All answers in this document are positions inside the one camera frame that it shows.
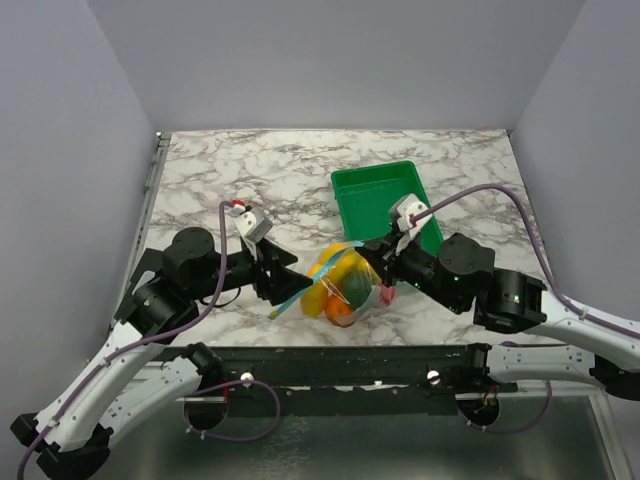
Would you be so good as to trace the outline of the green avocado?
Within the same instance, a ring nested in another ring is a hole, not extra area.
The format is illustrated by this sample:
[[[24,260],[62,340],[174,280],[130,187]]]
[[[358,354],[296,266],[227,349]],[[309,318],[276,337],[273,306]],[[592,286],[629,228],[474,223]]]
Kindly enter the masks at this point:
[[[365,303],[371,288],[371,279],[364,273],[349,273],[340,284],[341,294],[352,310],[356,310]]]

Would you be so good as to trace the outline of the yellow banana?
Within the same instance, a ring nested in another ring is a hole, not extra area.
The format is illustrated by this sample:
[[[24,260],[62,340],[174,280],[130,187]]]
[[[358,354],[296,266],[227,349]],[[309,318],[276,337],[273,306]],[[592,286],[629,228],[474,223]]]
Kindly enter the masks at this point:
[[[307,271],[306,275],[312,278],[319,270],[326,265],[333,267],[350,247],[349,243],[333,243],[326,247],[317,257],[316,263]]]

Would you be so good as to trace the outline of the red apple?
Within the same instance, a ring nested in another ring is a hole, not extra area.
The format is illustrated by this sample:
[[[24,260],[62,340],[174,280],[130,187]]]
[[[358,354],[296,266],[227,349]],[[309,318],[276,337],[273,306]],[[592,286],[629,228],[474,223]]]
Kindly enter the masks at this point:
[[[380,291],[379,291],[379,296],[377,300],[377,307],[386,308],[393,303],[396,296],[396,288],[389,287],[386,285],[380,285],[379,288],[380,288]]]

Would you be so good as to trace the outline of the clear zip top bag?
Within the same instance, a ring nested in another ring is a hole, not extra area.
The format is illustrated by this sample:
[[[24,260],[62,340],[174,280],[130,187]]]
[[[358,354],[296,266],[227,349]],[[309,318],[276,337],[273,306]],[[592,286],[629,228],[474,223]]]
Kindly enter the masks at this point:
[[[307,271],[312,285],[295,294],[269,314],[276,319],[294,304],[310,318],[325,317],[331,324],[348,328],[393,303],[397,290],[383,283],[356,249],[361,241],[333,243]]]

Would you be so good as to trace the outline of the orange fruit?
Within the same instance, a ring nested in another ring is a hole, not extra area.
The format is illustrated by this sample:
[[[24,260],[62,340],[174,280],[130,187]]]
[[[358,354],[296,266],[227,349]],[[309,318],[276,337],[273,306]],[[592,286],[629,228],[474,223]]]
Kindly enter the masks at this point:
[[[355,323],[353,310],[338,296],[330,296],[325,304],[324,313],[327,320],[335,326],[347,328]]]

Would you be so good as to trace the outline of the yellow apple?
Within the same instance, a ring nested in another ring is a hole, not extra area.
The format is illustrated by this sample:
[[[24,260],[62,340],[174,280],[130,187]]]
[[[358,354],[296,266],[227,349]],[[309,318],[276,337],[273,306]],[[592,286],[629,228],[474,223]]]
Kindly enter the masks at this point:
[[[349,273],[368,272],[368,265],[365,259],[355,250],[345,251],[335,262],[328,277],[332,282],[340,282]]]

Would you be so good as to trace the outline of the yellow orange mango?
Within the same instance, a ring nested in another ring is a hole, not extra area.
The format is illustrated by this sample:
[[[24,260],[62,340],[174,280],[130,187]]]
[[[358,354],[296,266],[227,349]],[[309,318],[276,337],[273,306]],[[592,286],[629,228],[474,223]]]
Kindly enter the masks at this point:
[[[300,308],[306,316],[316,318],[324,312],[328,298],[329,292],[324,287],[309,289],[300,298]]]

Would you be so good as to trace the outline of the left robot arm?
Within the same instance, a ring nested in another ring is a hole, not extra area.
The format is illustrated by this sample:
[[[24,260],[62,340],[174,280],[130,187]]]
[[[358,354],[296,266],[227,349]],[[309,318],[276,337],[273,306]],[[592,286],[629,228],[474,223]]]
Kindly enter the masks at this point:
[[[221,359],[204,344],[190,344],[136,387],[130,381],[199,316],[198,301],[247,285],[279,305],[311,286],[290,270],[296,256],[263,239],[225,258],[210,232],[191,227],[163,251],[147,249],[131,278],[116,324],[76,380],[47,408],[22,414],[15,437],[49,479],[88,479],[114,447],[166,404],[223,382]]]

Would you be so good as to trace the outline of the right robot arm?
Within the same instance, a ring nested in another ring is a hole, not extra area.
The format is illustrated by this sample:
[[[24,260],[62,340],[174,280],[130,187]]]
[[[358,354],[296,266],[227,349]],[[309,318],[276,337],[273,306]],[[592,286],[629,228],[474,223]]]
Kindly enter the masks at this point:
[[[437,254],[391,232],[357,252],[388,286],[406,282],[455,314],[500,334],[526,333],[552,345],[492,346],[459,367],[461,383],[481,391],[493,381],[582,382],[618,398],[639,398],[639,324],[564,301],[542,281],[494,265],[495,252],[456,233]]]

